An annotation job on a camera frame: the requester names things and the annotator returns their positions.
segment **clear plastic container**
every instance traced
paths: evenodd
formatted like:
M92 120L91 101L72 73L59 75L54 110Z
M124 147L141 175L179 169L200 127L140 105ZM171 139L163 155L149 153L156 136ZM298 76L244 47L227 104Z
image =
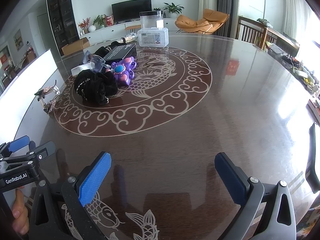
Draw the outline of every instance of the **clear plastic container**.
M103 67L106 67L105 60L95 54L91 54L90 51L87 50L87 52L84 54L83 58L83 64L90 66L90 68L85 69L91 69L92 72L101 72Z
M141 28L163 28L163 12L150 11L140 13Z
M138 31L141 47L161 47L169 44L168 28L145 28Z

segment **cardboard box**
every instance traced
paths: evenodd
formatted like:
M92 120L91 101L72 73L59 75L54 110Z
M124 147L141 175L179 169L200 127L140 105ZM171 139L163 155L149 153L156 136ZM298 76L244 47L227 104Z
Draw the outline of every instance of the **cardboard box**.
M78 41L75 41L66 46L63 46L62 51L63 51L63 54L67 56L79 50L83 50L89 46L90 46L89 40L86 37L84 37L83 39L79 39Z
M134 43L114 47L103 59L106 61L106 64L111 65L113 62L119 62L126 57L135 57L136 55L137 46Z
M36 58L36 54L33 52L33 50L28 53L27 59L29 63L31 63L35 58Z

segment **blue button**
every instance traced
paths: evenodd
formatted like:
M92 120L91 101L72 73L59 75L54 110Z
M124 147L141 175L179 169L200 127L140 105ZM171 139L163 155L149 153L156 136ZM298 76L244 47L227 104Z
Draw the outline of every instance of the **blue button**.
M125 67L123 65L119 65L115 67L115 73L121 73L125 70Z

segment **clear plastic box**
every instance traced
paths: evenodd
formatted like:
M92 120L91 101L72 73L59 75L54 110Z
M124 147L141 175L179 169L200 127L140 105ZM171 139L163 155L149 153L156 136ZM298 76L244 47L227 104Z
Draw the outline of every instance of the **clear plastic box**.
M140 13L141 28L163 28L163 12L150 11Z
M169 44L168 28L144 28L138 31L141 47L161 47Z

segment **human hand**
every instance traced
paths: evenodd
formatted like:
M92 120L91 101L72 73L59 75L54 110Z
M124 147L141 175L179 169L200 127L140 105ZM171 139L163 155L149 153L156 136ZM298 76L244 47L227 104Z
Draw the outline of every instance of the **human hand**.
M28 210L24 205L23 193L16 188L16 200L13 203L12 214L15 220L12 223L13 229L22 235L29 231Z

